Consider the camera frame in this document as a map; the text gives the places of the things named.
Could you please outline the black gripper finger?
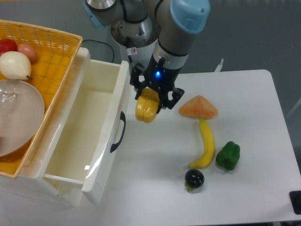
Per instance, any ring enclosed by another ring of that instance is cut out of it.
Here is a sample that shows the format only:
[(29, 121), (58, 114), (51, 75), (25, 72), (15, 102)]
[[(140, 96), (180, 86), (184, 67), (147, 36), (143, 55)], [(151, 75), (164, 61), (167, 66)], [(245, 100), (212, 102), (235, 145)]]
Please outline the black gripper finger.
[(171, 91), (164, 93), (164, 90), (159, 88), (157, 91), (159, 97), (159, 105), (157, 109), (157, 113), (160, 112), (161, 109), (172, 109), (177, 102), (182, 98), (184, 94), (184, 90), (181, 88), (173, 87)]
[(137, 63), (132, 71), (131, 71), (131, 75), (130, 75), (130, 85), (132, 85), (134, 87), (134, 90), (136, 92), (135, 95), (135, 100), (137, 100), (139, 98), (139, 96), (142, 94), (142, 91), (144, 89), (144, 81), (139, 81), (139, 78), (142, 77), (144, 79), (144, 66), (141, 63)]

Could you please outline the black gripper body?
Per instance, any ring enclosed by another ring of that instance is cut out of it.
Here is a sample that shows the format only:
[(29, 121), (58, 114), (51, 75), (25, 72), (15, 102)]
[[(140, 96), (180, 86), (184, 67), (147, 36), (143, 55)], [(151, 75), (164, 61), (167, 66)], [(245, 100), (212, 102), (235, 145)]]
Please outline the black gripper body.
[(159, 98), (168, 98), (170, 91), (173, 98), (179, 98), (180, 90), (174, 86), (174, 82), (180, 72), (180, 68), (166, 68), (164, 67), (165, 61), (166, 59), (163, 57), (157, 62), (154, 56), (151, 56), (148, 67), (143, 73), (145, 80), (148, 86), (158, 93)]

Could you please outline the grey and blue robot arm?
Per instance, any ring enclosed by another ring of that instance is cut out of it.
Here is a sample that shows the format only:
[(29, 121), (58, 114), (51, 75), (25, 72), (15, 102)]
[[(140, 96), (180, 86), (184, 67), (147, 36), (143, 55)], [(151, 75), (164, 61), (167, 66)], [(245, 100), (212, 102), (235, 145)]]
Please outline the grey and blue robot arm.
[(184, 94), (175, 80), (196, 37), (206, 25), (207, 0), (86, 0), (95, 27), (111, 27), (111, 35), (128, 51), (150, 55), (148, 64), (128, 53), (130, 84), (139, 97), (145, 88), (157, 92), (157, 109), (172, 109)]

